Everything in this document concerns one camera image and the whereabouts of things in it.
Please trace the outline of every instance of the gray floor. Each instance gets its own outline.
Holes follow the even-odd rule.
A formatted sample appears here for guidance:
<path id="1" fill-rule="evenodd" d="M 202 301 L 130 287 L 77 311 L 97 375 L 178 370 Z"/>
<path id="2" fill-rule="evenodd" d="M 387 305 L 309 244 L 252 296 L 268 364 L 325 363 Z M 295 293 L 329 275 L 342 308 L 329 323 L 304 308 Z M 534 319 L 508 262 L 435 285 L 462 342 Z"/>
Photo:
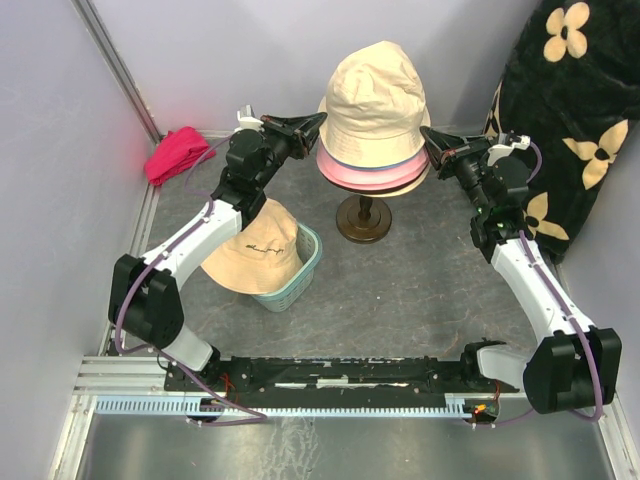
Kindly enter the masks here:
<path id="1" fill-rule="evenodd" d="M 502 400 L 513 416 L 526 402 Z M 593 424 L 568 413 L 476 431 L 461 420 L 274 418 L 233 428 L 98 415 L 79 479 L 613 480 Z"/>
<path id="2" fill-rule="evenodd" d="M 215 188 L 225 152 L 198 167 L 194 186 Z M 202 207 L 183 182 L 184 175 L 162 187 L 150 248 Z M 182 290 L 186 321 L 224 356 L 447 359 L 482 337 L 534 348 L 515 297 L 471 243 L 473 210 L 455 180 L 429 175 L 416 191 L 388 200 L 392 229 L 374 245 L 340 236 L 335 212 L 349 194 L 323 179 L 313 157 L 288 160 L 267 194 L 319 233 L 324 255 L 309 289 L 279 314 L 218 286 L 201 269 L 191 276 Z"/>

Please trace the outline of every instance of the hat brim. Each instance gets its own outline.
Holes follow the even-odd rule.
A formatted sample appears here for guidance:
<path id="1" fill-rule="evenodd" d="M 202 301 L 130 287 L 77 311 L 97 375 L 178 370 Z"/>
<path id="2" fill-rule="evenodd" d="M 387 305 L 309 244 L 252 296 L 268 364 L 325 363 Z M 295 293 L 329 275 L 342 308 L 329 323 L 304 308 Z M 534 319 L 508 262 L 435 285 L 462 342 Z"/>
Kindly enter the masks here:
<path id="1" fill-rule="evenodd" d="M 431 169 L 431 164 L 427 165 L 427 168 L 424 169 L 424 172 L 422 172 L 422 174 L 416 178 L 416 180 L 411 183 L 410 185 L 407 185 L 404 188 L 401 188 L 400 190 L 396 190 L 394 192 L 389 192 L 389 193 L 366 193 L 365 195 L 367 197 L 373 197 L 373 198 L 389 198 L 389 197 L 398 197 L 400 195 L 406 195 L 407 193 L 415 190 L 416 188 L 418 188 L 422 182 L 424 182 L 424 179 L 427 178 L 427 174 L 429 173 L 429 170 Z"/>
<path id="2" fill-rule="evenodd" d="M 318 112 L 326 112 L 326 97 L 322 98 Z M 431 118 L 425 108 L 419 126 L 430 126 Z M 420 129 L 391 138 L 367 139 L 340 130 L 329 116 L 320 126 L 320 138 L 329 154 L 346 165 L 378 168 L 395 165 L 413 157 L 424 145 Z"/>
<path id="3" fill-rule="evenodd" d="M 431 164 L 427 164 L 426 168 L 415 180 L 401 184 L 398 187 L 385 186 L 384 188 L 382 187 L 371 188 L 371 186 L 354 185 L 354 184 L 348 184 L 345 182 L 340 182 L 335 178 L 331 177 L 331 175 L 323 174 L 323 176 L 330 183 L 332 183 L 336 187 L 346 190 L 347 192 L 357 193 L 359 195 L 364 195 L 367 197 L 387 198 L 387 197 L 397 197 L 400 195 L 404 195 L 416 189 L 422 182 L 424 182 L 424 179 L 427 178 L 427 174 L 429 173 L 430 168 L 431 168 Z"/>
<path id="4" fill-rule="evenodd" d="M 202 262 L 202 269 L 224 288 L 247 295 L 277 292 L 302 268 L 302 260 L 295 250 L 291 253 L 294 258 L 268 267 L 238 255 L 230 256 L 223 244 Z"/>
<path id="5" fill-rule="evenodd" d="M 414 180 L 425 169 L 429 161 L 428 158 L 426 150 L 421 148 L 417 155 L 407 162 L 398 164 L 395 168 L 369 171 L 354 170 L 337 162 L 329 155 L 322 142 L 319 142 L 316 163 L 325 177 L 331 177 L 349 188 L 355 185 L 362 190 L 384 190 Z"/>

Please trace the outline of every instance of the white wall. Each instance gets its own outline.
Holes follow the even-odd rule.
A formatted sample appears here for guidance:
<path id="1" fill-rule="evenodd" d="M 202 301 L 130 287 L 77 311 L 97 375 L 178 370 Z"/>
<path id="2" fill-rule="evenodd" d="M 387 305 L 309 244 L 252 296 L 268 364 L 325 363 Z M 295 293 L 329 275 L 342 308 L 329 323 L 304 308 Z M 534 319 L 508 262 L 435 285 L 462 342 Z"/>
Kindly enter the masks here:
<path id="1" fill-rule="evenodd" d="M 484 123 L 538 0 L 93 0 L 159 128 L 230 130 L 235 112 L 314 112 L 337 64 L 404 47 L 434 125 Z"/>
<path id="2" fill-rule="evenodd" d="M 0 477 L 46 478 L 149 142 L 68 0 L 0 3 Z"/>
<path id="3" fill-rule="evenodd" d="M 640 447 L 640 130 L 630 134 L 611 167 L 562 272 L 577 305 L 622 339 L 618 394 Z"/>

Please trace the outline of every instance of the beige bucket hat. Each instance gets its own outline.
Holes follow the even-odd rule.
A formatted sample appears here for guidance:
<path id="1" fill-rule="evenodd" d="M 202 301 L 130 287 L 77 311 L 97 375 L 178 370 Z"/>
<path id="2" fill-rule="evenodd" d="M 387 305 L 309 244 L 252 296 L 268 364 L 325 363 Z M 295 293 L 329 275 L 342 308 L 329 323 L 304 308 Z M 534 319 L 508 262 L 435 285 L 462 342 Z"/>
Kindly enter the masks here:
<path id="1" fill-rule="evenodd" d="M 346 165 L 380 168 L 413 157 L 431 124 L 420 77 L 402 48 L 383 41 L 345 58 L 318 108 L 327 112 L 320 137 Z"/>
<path id="2" fill-rule="evenodd" d="M 295 218 L 269 198 L 253 222 L 220 245 L 202 262 L 202 268 L 215 282 L 234 292 L 275 292 L 302 268 L 297 236 Z"/>

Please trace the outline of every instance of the wire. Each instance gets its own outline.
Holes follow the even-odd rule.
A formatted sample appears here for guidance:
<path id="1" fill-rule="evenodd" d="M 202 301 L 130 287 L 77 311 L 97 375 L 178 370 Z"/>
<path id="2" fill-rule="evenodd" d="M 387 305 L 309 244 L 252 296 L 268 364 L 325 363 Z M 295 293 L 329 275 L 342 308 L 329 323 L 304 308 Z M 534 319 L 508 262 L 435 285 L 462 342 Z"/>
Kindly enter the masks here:
<path id="1" fill-rule="evenodd" d="M 514 423 L 518 423 L 521 420 L 524 420 L 525 418 L 529 418 L 532 414 L 535 413 L 535 410 L 532 408 L 530 410 L 527 410 L 526 412 L 524 412 L 522 415 L 518 415 L 517 417 L 513 417 L 510 418 L 509 420 L 504 420 L 502 422 L 495 422 L 492 424 L 484 424 L 484 423 L 478 423 L 475 424 L 477 427 L 489 427 L 489 428 L 496 428 L 496 427 L 506 427 L 507 425 L 513 425 Z"/>
<path id="2" fill-rule="evenodd" d="M 555 287 L 551 279 L 544 272 L 542 267 L 538 264 L 538 262 L 536 262 L 535 256 L 533 255 L 533 252 L 529 247 L 527 237 L 525 236 L 525 233 L 523 230 L 520 230 L 520 243 L 522 243 L 522 248 L 524 249 L 524 252 L 527 258 L 531 262 L 531 265 L 538 273 L 538 276 L 544 282 L 544 284 L 546 285 L 551 295 L 553 295 L 553 297 L 555 298 L 556 302 L 558 302 L 558 305 L 560 306 L 560 310 L 562 310 L 562 312 L 567 316 L 567 320 L 569 321 L 569 323 L 575 330 L 576 334 L 578 335 L 578 339 L 580 340 L 580 344 L 582 345 L 584 354 L 587 357 L 587 365 L 589 366 L 589 373 L 591 374 L 591 383 L 593 384 L 593 395 L 596 401 L 596 409 L 593 415 L 591 416 L 584 415 L 576 411 L 573 411 L 573 413 L 578 417 L 584 420 L 587 420 L 589 422 L 597 422 L 598 420 L 600 420 L 600 417 L 602 417 L 602 412 L 603 412 L 602 386 L 600 385 L 600 376 L 598 375 L 598 367 L 596 366 L 596 361 L 595 361 L 595 358 L 593 357 L 593 352 L 591 351 L 591 346 L 589 345 L 589 341 L 587 340 L 586 335 L 582 331 L 580 324 L 576 320 L 567 302 L 565 302 L 564 298 L 562 297 L 558 289 Z"/>
<path id="3" fill-rule="evenodd" d="M 158 366 L 159 366 L 162 370 L 164 370 L 165 372 L 168 372 L 168 371 L 169 371 L 169 368 L 168 368 L 168 367 L 163 367 L 163 366 L 162 366 L 162 364 L 160 363 L 160 354 L 157 354 L 157 355 L 156 355 L 156 363 L 157 363 L 157 364 L 158 364 Z"/>
<path id="4" fill-rule="evenodd" d="M 214 150 L 215 148 L 218 148 L 220 145 L 224 144 L 227 140 L 229 140 L 229 138 L 230 137 L 226 137 L 226 138 L 222 139 L 216 145 L 214 145 L 212 147 L 209 147 L 207 150 L 205 150 L 205 152 L 202 155 L 200 155 L 198 160 L 196 160 L 196 162 L 191 166 L 191 169 L 189 170 L 189 173 L 187 174 L 187 178 L 185 179 L 185 184 L 184 184 L 185 190 L 187 190 L 187 185 L 188 185 L 189 179 L 191 178 L 191 175 L 192 175 L 193 171 L 195 170 L 195 168 L 198 166 L 198 164 L 200 164 L 200 162 L 212 150 Z M 117 316 L 117 319 L 116 319 L 116 331 L 115 331 L 114 342 L 115 342 L 116 350 L 121 355 L 127 355 L 127 354 L 131 354 L 131 353 L 134 353 L 134 352 L 138 352 L 138 351 L 143 350 L 143 349 L 152 348 L 149 344 L 143 344 L 143 345 L 139 345 L 137 347 L 126 349 L 126 348 L 124 348 L 124 345 L 122 343 L 122 325 L 124 323 L 124 319 L 125 319 L 127 310 L 129 309 L 129 305 L 131 305 L 131 301 L 133 299 L 133 296 L 138 291 L 138 289 L 140 288 L 140 286 L 142 285 L 144 280 L 147 278 L 149 273 L 151 273 L 151 271 L 165 258 L 165 256 L 170 255 L 171 252 L 178 245 L 180 245 L 186 238 L 188 238 L 191 234 L 193 234 L 196 230 L 198 230 L 198 228 L 200 228 L 205 223 L 204 219 L 210 217 L 211 214 L 213 213 L 214 202 L 213 202 L 213 199 L 211 198 L 211 196 L 208 193 L 205 193 L 203 191 L 196 191 L 196 190 L 187 190 L 187 191 L 188 191 L 188 193 L 192 193 L 192 194 L 198 195 L 198 196 L 205 196 L 206 195 L 206 197 L 207 197 L 207 205 L 208 205 L 207 211 L 205 212 L 205 214 L 203 215 L 202 218 L 200 218 L 197 222 L 195 222 L 182 235 L 180 235 L 178 238 L 176 238 L 166 248 L 166 250 L 163 253 L 161 253 L 156 258 L 151 260 L 151 262 L 149 262 L 149 264 L 144 268 L 142 273 L 133 281 L 133 284 L 131 285 L 131 288 L 129 289 L 129 291 L 125 295 L 124 301 L 122 302 L 122 306 L 120 307 L 120 311 L 118 312 L 118 316 Z M 265 414 L 263 414 L 263 413 L 256 412 L 254 410 L 251 410 L 249 408 L 243 407 L 241 405 L 237 405 L 237 404 L 231 402 L 230 400 L 218 395 L 211 388 L 209 388 L 202 380 L 200 380 L 198 378 L 198 376 L 190 368 L 188 368 L 187 366 L 185 366 L 182 363 L 178 362 L 177 360 L 172 358 L 170 355 L 167 355 L 165 352 L 163 352 L 161 350 L 156 350 L 156 352 L 157 352 L 158 356 L 162 356 L 163 358 L 165 358 L 169 362 L 171 362 L 173 365 L 177 366 L 180 370 L 182 370 L 184 372 L 184 374 L 187 377 L 189 377 L 191 379 L 191 381 L 193 383 L 198 385 L 198 387 L 200 387 L 204 392 L 206 392 L 209 395 L 211 395 L 214 399 L 219 401 L 221 404 L 223 404 L 223 405 L 225 405 L 225 406 L 227 406 L 229 408 L 236 409 L 236 410 L 239 410 L 241 412 L 244 412 L 244 413 L 247 413 L 249 415 L 252 415 L 251 418 L 243 418 L 243 419 L 240 419 L 240 420 L 231 420 L 231 421 L 215 422 L 215 423 L 202 423 L 200 421 L 196 422 L 195 420 L 188 418 L 188 421 L 190 423 L 196 423 L 197 425 L 211 425 L 211 426 L 216 426 L 216 427 L 224 427 L 224 426 L 232 426 L 232 425 L 246 425 L 246 424 L 250 424 L 250 423 L 260 423 L 260 422 L 263 422 L 263 421 L 265 421 L 267 419 L 267 416 Z"/>
<path id="5" fill-rule="evenodd" d="M 233 402 L 238 403 L 238 397 L 240 395 L 238 395 L 238 389 L 236 388 L 236 386 L 231 382 L 231 379 L 229 378 L 229 374 L 223 373 L 222 375 L 220 375 L 220 379 L 224 382 L 225 398 L 229 398 L 229 390 L 233 388 L 233 392 L 234 392 Z"/>
<path id="6" fill-rule="evenodd" d="M 540 171 L 540 168 L 542 168 L 542 153 L 540 152 L 540 149 L 533 142 L 533 140 L 529 141 L 529 145 L 531 146 L 531 148 L 533 148 L 533 151 L 536 153 L 537 161 L 536 161 L 536 167 L 533 169 L 533 172 L 531 172 L 531 175 L 529 175 L 529 178 L 527 178 L 527 183 L 533 180 L 535 176 L 538 174 L 538 172 Z"/>
<path id="7" fill-rule="evenodd" d="M 500 398 L 500 382 L 498 382 L 497 380 L 494 380 L 496 382 L 496 393 L 493 396 L 493 401 L 497 402 L 498 399 Z"/>

